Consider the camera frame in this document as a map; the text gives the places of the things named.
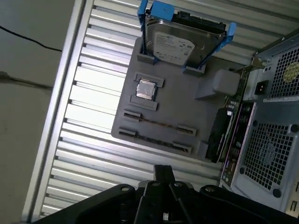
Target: black cable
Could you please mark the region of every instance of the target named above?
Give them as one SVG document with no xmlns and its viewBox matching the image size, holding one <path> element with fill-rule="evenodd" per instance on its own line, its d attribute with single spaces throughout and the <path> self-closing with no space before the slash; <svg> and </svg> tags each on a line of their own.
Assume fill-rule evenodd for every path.
<svg viewBox="0 0 299 224">
<path fill-rule="evenodd" d="M 45 84 L 40 84 L 28 81 L 21 78 L 10 77 L 6 72 L 0 71 L 0 83 L 20 84 L 28 87 L 35 87 L 43 90 L 52 90 L 53 87 Z"/>
<path fill-rule="evenodd" d="M 46 48 L 46 49 L 49 49 L 49 50 L 54 50 L 54 51 L 62 52 L 62 50 L 60 50 L 60 49 L 56 49 L 56 48 L 51 48 L 51 47 L 45 46 L 45 45 L 43 45 L 42 43 L 40 43 L 40 42 L 38 42 L 38 41 L 36 41 L 36 40 L 33 40 L 33 39 L 31 39 L 31 38 L 28 38 L 28 37 L 22 36 L 22 35 L 20 35 L 20 34 L 17 34 L 17 33 L 13 32 L 13 31 L 10 31 L 9 29 L 6 29 L 6 28 L 2 27 L 2 26 L 0 26 L 0 29 L 4 30 L 4 31 L 6 31 L 6 32 L 8 32 L 8 33 L 10 33 L 10 34 L 12 34 L 12 35 L 15 35 L 15 36 L 18 36 L 18 37 L 20 37 L 20 38 L 23 38 L 23 39 L 25 39 L 25 40 L 28 40 L 28 41 L 32 41 L 32 42 L 34 42 L 34 43 L 37 43 L 38 45 L 42 46 L 43 48 Z"/>
<path fill-rule="evenodd" d="M 10 81 L 25 84 L 25 85 L 32 86 L 32 87 L 36 87 L 38 89 L 45 89 L 45 90 L 52 90 L 53 89 L 52 86 L 45 85 L 45 84 L 40 84 L 40 83 L 36 83 L 36 82 L 32 82 L 32 81 L 28 81 L 28 80 L 20 79 L 20 78 L 12 78 L 11 77 Z"/>
</svg>

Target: hard drive sticker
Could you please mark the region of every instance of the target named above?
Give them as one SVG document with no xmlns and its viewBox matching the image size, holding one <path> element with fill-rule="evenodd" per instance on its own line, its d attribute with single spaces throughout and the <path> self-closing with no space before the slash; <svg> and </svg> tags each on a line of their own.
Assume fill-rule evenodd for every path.
<svg viewBox="0 0 299 224">
<path fill-rule="evenodd" d="M 161 61 L 183 66 L 194 48 L 189 40 L 162 32 L 155 34 L 154 56 Z"/>
</svg>

